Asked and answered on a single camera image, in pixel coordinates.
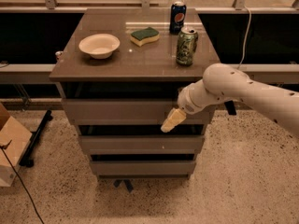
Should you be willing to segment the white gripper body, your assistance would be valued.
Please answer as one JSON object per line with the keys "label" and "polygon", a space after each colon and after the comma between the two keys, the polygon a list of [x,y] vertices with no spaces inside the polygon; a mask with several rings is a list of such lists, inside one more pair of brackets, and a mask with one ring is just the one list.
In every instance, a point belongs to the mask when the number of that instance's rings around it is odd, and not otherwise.
{"label": "white gripper body", "polygon": [[207,107],[206,89],[202,80],[186,86],[179,92],[178,107],[191,115]]}

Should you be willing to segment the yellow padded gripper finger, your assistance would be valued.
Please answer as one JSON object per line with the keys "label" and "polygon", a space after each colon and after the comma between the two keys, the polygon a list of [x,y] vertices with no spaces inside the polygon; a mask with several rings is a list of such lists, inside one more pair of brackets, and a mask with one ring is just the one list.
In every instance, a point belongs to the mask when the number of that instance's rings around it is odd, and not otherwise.
{"label": "yellow padded gripper finger", "polygon": [[173,130],[177,125],[186,119],[186,113],[180,108],[172,108],[166,120],[164,121],[161,130],[168,133]]}

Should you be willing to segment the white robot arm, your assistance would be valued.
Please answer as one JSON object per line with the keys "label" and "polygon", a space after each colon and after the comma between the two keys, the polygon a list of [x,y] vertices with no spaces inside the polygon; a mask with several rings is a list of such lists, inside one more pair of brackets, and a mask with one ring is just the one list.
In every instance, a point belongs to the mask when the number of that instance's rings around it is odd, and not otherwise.
{"label": "white robot arm", "polygon": [[186,119],[209,105],[239,101],[277,125],[299,136],[299,93],[258,81],[223,63],[214,63],[201,80],[191,83],[178,94],[178,108],[173,108],[161,130],[170,132]]}

